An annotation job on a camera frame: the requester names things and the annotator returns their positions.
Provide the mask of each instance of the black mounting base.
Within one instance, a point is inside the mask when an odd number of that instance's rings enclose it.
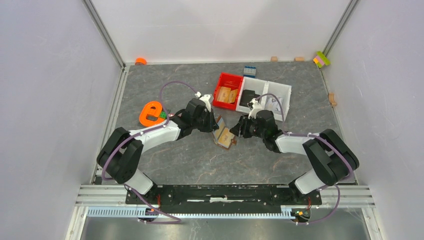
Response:
[[[128,191],[125,203],[144,203]],[[154,185],[144,196],[150,204],[170,214],[259,214],[281,213],[281,205],[321,205],[321,195],[314,190],[293,199],[293,190],[281,184],[229,185]]]

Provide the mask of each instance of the red container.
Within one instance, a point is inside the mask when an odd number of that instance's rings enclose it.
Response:
[[[237,101],[239,100],[240,90],[242,89],[243,77],[237,76],[234,74],[229,74],[222,72],[221,76],[219,76],[218,84],[216,85],[215,91],[213,92],[213,102],[212,105],[218,108],[236,110]],[[218,90],[220,87],[227,87],[231,90],[238,89],[237,96],[235,97],[234,103],[227,103],[222,101],[217,101],[218,98]]]

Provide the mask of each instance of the open book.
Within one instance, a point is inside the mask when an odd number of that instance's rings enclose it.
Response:
[[[212,132],[213,141],[220,147],[230,149],[232,144],[236,144],[236,136],[226,127],[224,119],[221,116],[218,116],[216,122],[219,128]]]

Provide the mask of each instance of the white container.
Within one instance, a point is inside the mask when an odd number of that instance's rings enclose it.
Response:
[[[237,106],[235,110],[237,112],[242,112],[248,114],[250,109],[245,106],[240,106],[240,100],[242,99],[243,90],[253,90],[258,95],[263,95],[267,93],[274,94],[277,97],[282,98],[282,109],[284,113],[284,120],[286,119],[287,113],[289,112],[290,107],[290,95],[292,93],[292,86],[285,85],[281,83],[276,83],[273,81],[265,81],[251,77],[243,77],[243,82],[241,84],[241,90],[238,93]],[[259,100],[260,105],[265,108],[265,103],[268,98],[272,96],[264,96]],[[274,113],[275,120],[282,121],[283,118],[281,114]]]

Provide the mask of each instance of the white wall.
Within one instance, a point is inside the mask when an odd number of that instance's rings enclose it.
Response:
[[[423,1],[360,1],[324,70],[389,240],[423,234],[423,9]]]
[[[81,0],[0,6],[0,239],[64,239],[120,68]]]
[[[324,49],[349,0],[93,0],[123,60],[292,61]]]

